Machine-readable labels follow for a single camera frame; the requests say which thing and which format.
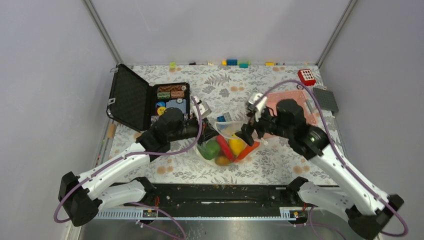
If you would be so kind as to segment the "clear zip top bag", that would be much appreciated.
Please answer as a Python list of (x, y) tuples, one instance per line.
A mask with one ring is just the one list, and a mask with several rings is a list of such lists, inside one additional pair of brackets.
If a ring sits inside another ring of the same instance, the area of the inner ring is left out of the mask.
[(252, 146), (245, 143), (236, 132), (241, 121), (205, 122), (201, 137), (192, 152), (202, 161), (214, 167), (227, 167), (246, 162), (262, 142), (255, 139)]

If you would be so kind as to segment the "red chili toy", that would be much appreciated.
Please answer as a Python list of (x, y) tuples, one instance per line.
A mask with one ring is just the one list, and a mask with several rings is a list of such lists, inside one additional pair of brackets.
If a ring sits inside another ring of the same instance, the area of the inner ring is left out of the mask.
[(218, 135), (216, 137), (216, 142), (219, 144), (222, 153), (231, 161), (233, 162), (235, 160), (235, 157), (233, 155), (232, 150), (230, 149), (230, 146), (226, 139), (222, 135)]

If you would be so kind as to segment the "orange carrot toy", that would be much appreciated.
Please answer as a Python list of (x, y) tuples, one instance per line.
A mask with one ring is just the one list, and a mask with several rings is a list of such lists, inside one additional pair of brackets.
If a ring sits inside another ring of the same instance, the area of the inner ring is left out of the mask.
[(260, 143), (258, 141), (255, 141), (252, 146), (247, 145), (240, 154), (236, 157), (235, 163), (240, 162), (243, 160), (246, 156), (248, 156), (251, 152), (256, 150), (260, 146)]

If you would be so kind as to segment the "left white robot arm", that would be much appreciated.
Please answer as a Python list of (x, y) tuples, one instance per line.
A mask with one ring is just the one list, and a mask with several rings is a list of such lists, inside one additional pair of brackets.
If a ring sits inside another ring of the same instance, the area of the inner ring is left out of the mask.
[(149, 129), (144, 131), (124, 151), (103, 164), (80, 174), (68, 172), (60, 181), (58, 209), (64, 209), (73, 226), (90, 222), (99, 211), (118, 205), (140, 202), (144, 206), (155, 200), (154, 186), (146, 177), (128, 183), (114, 183), (137, 167), (150, 164), (160, 156), (171, 156), (171, 142), (193, 138), (189, 149), (218, 135), (197, 110), (195, 116), (184, 120), (178, 108), (168, 108)]

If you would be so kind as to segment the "brown kiwi toy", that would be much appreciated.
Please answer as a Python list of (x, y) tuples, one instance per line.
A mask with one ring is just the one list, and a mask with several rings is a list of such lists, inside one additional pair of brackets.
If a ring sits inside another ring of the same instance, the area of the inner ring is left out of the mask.
[(227, 166), (232, 163), (230, 159), (228, 159), (226, 156), (220, 155), (215, 158), (215, 164), (218, 166)]

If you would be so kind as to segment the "yellow pepper toy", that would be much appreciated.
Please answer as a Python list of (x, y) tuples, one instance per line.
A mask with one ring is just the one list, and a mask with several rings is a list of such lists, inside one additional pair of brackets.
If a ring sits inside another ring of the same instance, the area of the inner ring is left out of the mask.
[(246, 147), (246, 143), (240, 139), (229, 139), (228, 145), (231, 150), (231, 152), (237, 157), (240, 152)]

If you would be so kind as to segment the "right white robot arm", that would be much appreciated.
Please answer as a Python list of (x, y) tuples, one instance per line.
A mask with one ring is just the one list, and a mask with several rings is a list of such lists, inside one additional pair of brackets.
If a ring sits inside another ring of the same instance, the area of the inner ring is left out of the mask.
[(403, 205), (397, 194), (386, 194), (367, 180), (341, 155), (332, 139), (321, 128), (307, 123), (303, 108), (293, 99), (277, 103), (276, 112), (249, 100), (246, 104), (249, 121), (236, 135), (249, 146), (254, 143), (253, 132), (288, 140), (289, 146), (306, 160), (325, 171), (343, 190), (335, 193), (304, 177), (295, 178), (287, 188), (287, 201), (293, 206), (302, 203), (325, 209), (346, 221), (361, 238), (373, 240)]

